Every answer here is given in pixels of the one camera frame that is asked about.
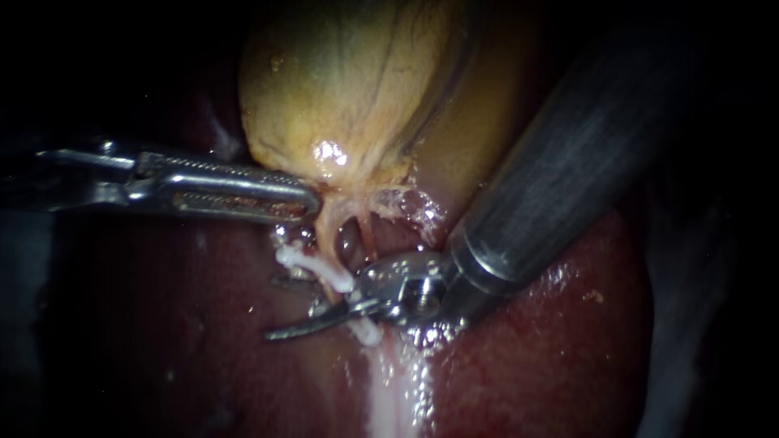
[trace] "white tissue strand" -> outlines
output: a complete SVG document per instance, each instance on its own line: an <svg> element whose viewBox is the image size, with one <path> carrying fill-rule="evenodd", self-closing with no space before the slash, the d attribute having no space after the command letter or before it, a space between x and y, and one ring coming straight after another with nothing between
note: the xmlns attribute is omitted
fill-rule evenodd
<svg viewBox="0 0 779 438"><path fill-rule="evenodd" d="M381 330L370 318L359 318L346 322L357 341L363 346L375 347L381 342Z"/></svg>
<svg viewBox="0 0 779 438"><path fill-rule="evenodd" d="M349 293L355 287L355 279L348 271L338 271L313 250L304 251L303 243L299 240L295 240L291 244L281 245L276 250L276 261L287 269L304 268L311 271L341 294Z"/></svg>
<svg viewBox="0 0 779 438"><path fill-rule="evenodd" d="M415 339L411 333L387 332L379 348L364 351L370 374L369 436L414 437L435 432L429 358L436 349L420 348Z"/></svg>

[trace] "dark gray instrument shaft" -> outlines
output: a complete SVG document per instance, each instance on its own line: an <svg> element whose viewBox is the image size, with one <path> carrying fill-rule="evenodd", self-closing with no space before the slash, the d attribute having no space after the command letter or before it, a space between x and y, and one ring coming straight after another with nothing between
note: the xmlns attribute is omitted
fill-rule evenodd
<svg viewBox="0 0 779 438"><path fill-rule="evenodd" d="M448 317L517 294L662 152L689 112L691 39L624 26L586 51L450 236Z"/></svg>

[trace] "clip applier jaw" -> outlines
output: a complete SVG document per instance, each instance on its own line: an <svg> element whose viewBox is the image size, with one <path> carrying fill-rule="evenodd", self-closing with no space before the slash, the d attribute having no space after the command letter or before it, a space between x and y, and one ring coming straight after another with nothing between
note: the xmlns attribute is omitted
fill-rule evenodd
<svg viewBox="0 0 779 438"><path fill-rule="evenodd" d="M16 154L0 205L58 212L116 210L264 224L313 221L318 194L300 179L132 140L93 140Z"/></svg>
<svg viewBox="0 0 779 438"><path fill-rule="evenodd" d="M441 254L394 255L364 269L354 289L324 313L269 330L265 339L280 341L319 333L361 316L398 326L432 322L439 315L444 292Z"/></svg>

